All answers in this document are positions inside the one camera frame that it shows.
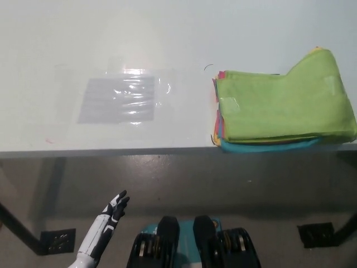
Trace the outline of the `white and black left hand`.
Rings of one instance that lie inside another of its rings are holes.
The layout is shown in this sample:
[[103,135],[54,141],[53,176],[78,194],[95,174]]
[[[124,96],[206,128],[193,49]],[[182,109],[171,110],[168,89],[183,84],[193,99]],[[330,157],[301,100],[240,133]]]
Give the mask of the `white and black left hand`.
[[93,260],[99,260],[106,249],[119,220],[125,215],[124,209],[130,197],[124,190],[116,195],[97,215],[90,226],[78,253],[90,256]]

